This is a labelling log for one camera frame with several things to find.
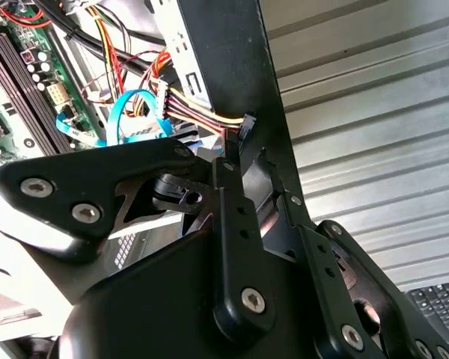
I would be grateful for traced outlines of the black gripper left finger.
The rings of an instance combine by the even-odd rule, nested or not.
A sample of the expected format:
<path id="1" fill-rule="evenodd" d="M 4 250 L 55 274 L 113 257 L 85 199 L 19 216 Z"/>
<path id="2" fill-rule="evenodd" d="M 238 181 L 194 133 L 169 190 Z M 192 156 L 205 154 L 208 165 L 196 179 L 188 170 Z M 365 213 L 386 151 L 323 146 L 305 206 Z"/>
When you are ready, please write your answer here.
<path id="1" fill-rule="evenodd" d="M 275 308 L 238 157 L 206 161 L 163 138 L 0 167 L 0 231 L 65 262 L 92 262 L 111 234 L 169 210 L 191 217 L 185 239 L 213 243 L 218 329 L 235 343 L 264 336 Z"/>

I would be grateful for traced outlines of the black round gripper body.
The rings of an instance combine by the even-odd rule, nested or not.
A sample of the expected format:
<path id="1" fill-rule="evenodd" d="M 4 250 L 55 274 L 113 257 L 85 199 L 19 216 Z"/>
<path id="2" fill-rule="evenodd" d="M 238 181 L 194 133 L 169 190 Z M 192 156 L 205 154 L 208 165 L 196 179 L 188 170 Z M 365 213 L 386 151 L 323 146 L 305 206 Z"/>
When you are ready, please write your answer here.
<path id="1" fill-rule="evenodd" d="M 92 286 L 59 340 L 61 358 L 315 358 L 297 265 L 266 253 L 272 330 L 232 343 L 213 318 L 212 244 L 191 236 Z"/>

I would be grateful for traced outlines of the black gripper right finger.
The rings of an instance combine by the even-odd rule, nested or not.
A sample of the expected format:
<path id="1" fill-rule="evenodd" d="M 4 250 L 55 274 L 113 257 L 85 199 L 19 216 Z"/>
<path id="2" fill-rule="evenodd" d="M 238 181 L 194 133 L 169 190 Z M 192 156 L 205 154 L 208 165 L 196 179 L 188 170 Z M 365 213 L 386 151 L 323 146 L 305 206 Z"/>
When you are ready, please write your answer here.
<path id="1" fill-rule="evenodd" d="M 267 150 L 253 163 L 257 181 L 269 181 L 269 200 L 280 221 L 265 247 L 290 251 L 306 281 L 305 323 L 319 358 L 449 358 L 449 345 L 422 312 L 396 287 L 354 238 L 334 221 L 315 224 L 304 201 L 284 184 Z"/>

